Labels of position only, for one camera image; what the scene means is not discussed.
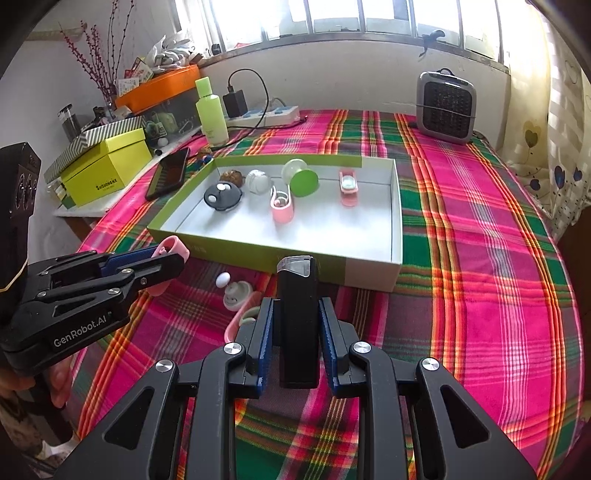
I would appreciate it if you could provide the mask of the person's left hand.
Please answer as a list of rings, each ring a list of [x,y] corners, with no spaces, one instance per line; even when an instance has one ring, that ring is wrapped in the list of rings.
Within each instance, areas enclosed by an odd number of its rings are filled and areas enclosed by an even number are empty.
[[[48,385],[53,405],[62,408],[68,400],[72,385],[72,358],[68,357],[51,366],[48,370]],[[10,398],[14,392],[24,391],[35,385],[33,377],[16,373],[1,357],[0,392],[2,398]]]

